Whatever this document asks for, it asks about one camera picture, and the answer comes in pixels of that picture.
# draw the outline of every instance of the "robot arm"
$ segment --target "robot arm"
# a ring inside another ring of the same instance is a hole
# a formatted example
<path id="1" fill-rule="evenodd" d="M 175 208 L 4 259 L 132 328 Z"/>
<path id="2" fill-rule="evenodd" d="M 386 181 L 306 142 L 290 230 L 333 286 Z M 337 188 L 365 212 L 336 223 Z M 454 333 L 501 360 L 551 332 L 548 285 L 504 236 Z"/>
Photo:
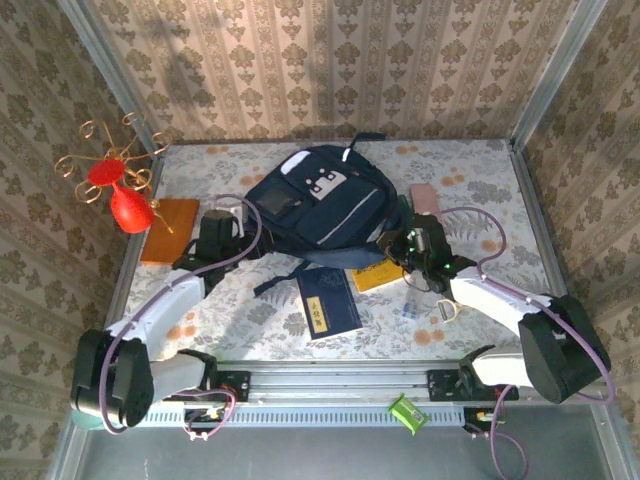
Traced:
<path id="1" fill-rule="evenodd" d="M 580 302 L 515 287 L 509 287 L 514 294 L 507 293 L 481 274 L 474 261 L 452 254 L 435 216 L 416 215 L 408 229 L 386 232 L 378 245 L 407 272 L 420 271 L 434 293 L 481 311 L 520 338 L 521 349 L 489 345 L 460 361 L 458 374 L 471 397 L 485 386 L 516 385 L 533 387 L 548 401 L 561 403 L 600 377 L 584 349 L 536 305 L 560 315 L 611 368 Z"/>
<path id="2" fill-rule="evenodd" d="M 187 246 L 171 273 L 147 302 L 105 331 L 89 330 L 82 335 L 72 381 L 72 408 L 101 415 L 100 372 L 107 349 L 123 331 L 107 376 L 107 415 L 112 423 L 132 427 L 144 419 L 151 404 L 158 400 L 183 390 L 220 387 L 222 376 L 218 375 L 216 359 L 211 355 L 181 350 L 165 361 L 151 362 L 150 359 L 160 354 L 169 330 L 180 318 L 237 265 L 215 268 L 174 285 L 175 280 L 244 251 L 255 238 L 255 232 L 241 232 L 241 223 L 240 218 L 236 219 L 225 210 L 206 212 L 200 225 L 200 237 Z M 189 253 L 194 244 L 195 252 Z M 264 245 L 259 243 L 248 258 L 259 258 L 263 250 Z M 168 292 L 152 300 L 167 287 L 170 287 Z"/>

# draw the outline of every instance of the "book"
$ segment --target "book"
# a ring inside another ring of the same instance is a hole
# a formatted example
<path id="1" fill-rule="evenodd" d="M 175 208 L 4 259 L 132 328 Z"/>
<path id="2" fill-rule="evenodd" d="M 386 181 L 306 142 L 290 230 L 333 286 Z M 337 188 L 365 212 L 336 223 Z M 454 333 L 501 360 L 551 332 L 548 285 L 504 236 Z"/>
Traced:
<path id="1" fill-rule="evenodd" d="M 344 270 L 304 270 L 298 276 L 298 287 L 312 340 L 362 328 Z"/>
<path id="2" fill-rule="evenodd" d="M 388 258 L 362 270 L 351 270 L 353 282 L 360 293 L 400 280 L 403 274 L 402 267 Z"/>
<path id="3" fill-rule="evenodd" d="M 143 265 L 171 265 L 186 248 L 193 224 L 198 215 L 200 200 L 187 198 L 161 198 L 158 212 L 164 217 L 173 233 L 164 223 L 156 220 L 149 229 L 149 234 L 142 249 L 140 263 Z"/>

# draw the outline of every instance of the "yellow book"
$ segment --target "yellow book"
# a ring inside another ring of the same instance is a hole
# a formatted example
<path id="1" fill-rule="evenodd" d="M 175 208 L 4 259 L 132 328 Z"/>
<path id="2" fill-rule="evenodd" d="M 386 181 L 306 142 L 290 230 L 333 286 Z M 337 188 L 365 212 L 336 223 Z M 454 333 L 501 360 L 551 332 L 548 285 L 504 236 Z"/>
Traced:
<path id="1" fill-rule="evenodd" d="M 402 267 L 395 265 L 388 258 L 362 270 L 351 270 L 353 281 L 360 293 L 395 282 L 402 278 L 403 273 Z"/>

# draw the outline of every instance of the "floral tablecloth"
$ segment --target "floral tablecloth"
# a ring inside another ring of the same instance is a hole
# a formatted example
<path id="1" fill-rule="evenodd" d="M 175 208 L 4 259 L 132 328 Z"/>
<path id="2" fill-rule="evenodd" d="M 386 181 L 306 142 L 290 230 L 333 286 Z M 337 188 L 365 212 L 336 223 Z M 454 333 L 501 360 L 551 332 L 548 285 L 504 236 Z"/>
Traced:
<path id="1" fill-rule="evenodd" d="M 214 195 L 246 193 L 283 159 L 307 146 L 171 147 L 157 198 L 198 198 L 202 215 L 212 207 Z M 508 248 L 487 265 L 487 271 L 536 293 L 549 290 L 506 140 L 363 142 L 357 150 L 391 179 L 399 194 L 408 197 L 410 184 L 431 183 L 441 208 L 473 205 L 492 212 L 507 231 Z M 454 253 L 472 259 L 479 260 L 500 246 L 498 230 L 475 213 L 447 215 L 445 228 Z M 463 310 L 456 321 L 443 323 L 435 294 L 423 295 L 419 317 L 403 315 L 408 287 L 402 281 L 365 294 L 352 285 L 363 328 L 311 342 L 295 281 L 280 282 L 259 298 L 252 292 L 275 275 L 289 274 L 298 263 L 280 254 L 241 263 L 169 332 L 161 358 L 194 348 L 227 361 L 458 359 L 482 345 L 517 343 L 509 330 L 475 310 Z M 139 265 L 128 311 L 147 298 L 168 271 L 168 267 Z"/>

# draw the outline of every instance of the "backpack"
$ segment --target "backpack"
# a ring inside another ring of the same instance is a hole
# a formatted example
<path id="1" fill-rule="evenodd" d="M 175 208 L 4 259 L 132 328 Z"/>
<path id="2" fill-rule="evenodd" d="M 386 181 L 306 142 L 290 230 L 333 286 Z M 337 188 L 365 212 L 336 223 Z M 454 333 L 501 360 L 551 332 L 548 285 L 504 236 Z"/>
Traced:
<path id="1" fill-rule="evenodd" d="M 296 152 L 246 194 L 270 234 L 270 251 L 304 260 L 291 275 L 256 288 L 256 296 L 295 278 L 311 262 L 361 269 L 384 259 L 375 240 L 382 231 L 401 228 L 407 212 L 389 179 L 354 150 L 359 140 L 384 138 L 359 133 L 347 148 L 321 145 Z M 255 228 L 251 211 L 249 216 Z"/>

